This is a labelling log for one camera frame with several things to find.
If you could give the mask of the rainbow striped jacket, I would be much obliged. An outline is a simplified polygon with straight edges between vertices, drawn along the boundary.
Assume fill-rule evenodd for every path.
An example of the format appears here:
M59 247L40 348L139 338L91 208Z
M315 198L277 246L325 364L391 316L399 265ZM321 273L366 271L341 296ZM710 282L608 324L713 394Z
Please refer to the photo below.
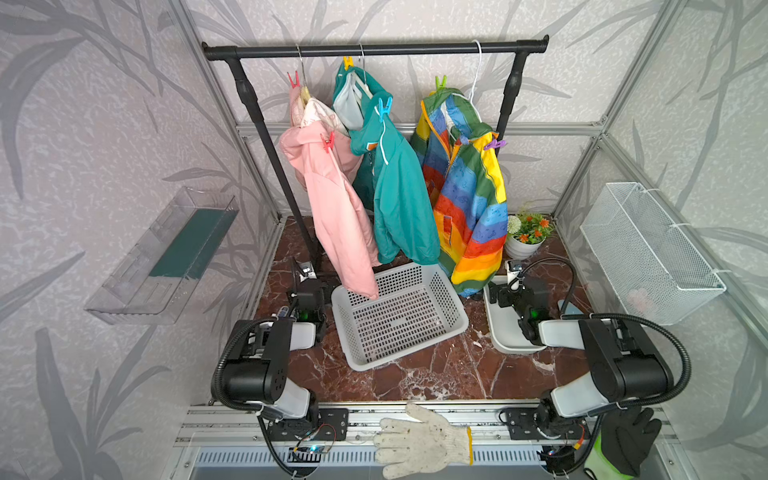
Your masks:
M432 92L420 112L411 146L433 207L439 265L470 297L496 275L507 237L505 181L496 150L484 150L498 133L455 88Z

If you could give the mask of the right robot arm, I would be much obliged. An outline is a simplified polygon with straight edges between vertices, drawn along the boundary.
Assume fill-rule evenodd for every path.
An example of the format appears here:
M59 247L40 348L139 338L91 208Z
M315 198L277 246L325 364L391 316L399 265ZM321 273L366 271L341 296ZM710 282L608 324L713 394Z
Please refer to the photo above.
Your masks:
M502 351L562 348L585 355L585 374L541 397L540 424L664 403L680 395L692 378L686 347L653 321L625 313L584 313L569 297L559 301L554 317L547 283L517 272L492 280L483 298L494 341L512 337Z

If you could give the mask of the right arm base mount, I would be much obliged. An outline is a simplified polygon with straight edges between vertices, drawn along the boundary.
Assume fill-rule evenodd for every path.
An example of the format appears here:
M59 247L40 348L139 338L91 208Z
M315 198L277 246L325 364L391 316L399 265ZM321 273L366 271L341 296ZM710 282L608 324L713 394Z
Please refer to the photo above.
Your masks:
M512 440L579 443L591 438L584 418L562 418L539 407L504 408L497 418L507 428Z

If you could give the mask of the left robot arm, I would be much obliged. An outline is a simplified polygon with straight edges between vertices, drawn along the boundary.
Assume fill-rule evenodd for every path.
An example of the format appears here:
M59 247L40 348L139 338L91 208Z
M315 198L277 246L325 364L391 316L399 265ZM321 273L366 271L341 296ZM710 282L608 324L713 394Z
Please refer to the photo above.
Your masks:
M215 401L271 421L319 424L316 395L289 378L290 353L315 347L327 326L328 287L310 262L292 262L288 306L269 318L235 323L211 379Z

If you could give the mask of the white hanger of rainbow jacket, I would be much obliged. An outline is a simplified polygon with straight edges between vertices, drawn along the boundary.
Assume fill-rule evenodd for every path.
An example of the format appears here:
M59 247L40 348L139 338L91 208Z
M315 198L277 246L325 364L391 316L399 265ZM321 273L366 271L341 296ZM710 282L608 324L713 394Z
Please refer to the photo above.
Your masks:
M476 66L475 66L473 81L472 81L471 87L469 89L469 93L467 94L467 98L468 98L469 102L472 103L472 104L474 103L474 96L475 96L475 93L476 93L477 82L479 80L480 69L481 69L482 64L483 64L482 44L481 44L481 42L478 39L473 39L473 43L477 47L477 62L476 62Z

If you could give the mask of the purple clothespin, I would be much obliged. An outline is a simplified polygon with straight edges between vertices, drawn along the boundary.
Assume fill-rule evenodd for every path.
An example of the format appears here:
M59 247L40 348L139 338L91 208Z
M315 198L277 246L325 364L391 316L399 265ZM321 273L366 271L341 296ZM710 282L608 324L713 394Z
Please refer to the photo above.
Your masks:
M489 142L485 147L484 150L488 151L491 149L498 150L500 148L503 148L507 144L506 140L498 140L497 138L494 138L491 142Z

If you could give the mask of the green clothespin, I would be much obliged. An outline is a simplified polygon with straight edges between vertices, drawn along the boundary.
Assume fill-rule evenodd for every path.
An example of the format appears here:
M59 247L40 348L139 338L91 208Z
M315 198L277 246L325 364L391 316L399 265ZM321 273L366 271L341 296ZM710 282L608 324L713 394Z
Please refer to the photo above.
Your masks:
M446 88L447 84L447 76L444 75L442 78L435 77L435 91L439 92L442 89Z

